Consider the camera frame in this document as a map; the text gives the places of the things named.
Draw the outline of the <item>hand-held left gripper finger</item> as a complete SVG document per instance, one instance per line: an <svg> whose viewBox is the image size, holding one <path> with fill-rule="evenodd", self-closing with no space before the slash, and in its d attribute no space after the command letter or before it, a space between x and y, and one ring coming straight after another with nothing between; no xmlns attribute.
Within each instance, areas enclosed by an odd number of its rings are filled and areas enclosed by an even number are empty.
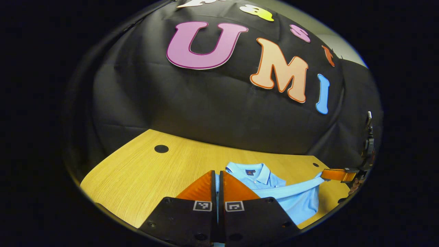
<svg viewBox="0 0 439 247"><path fill-rule="evenodd" d="M220 173L219 242L225 246L277 246L300 233L274 197L258 196L229 173Z"/></svg>
<svg viewBox="0 0 439 247"><path fill-rule="evenodd" d="M215 172L209 171L179 195L164 197L139 231L174 246L212 246L217 229Z"/></svg>

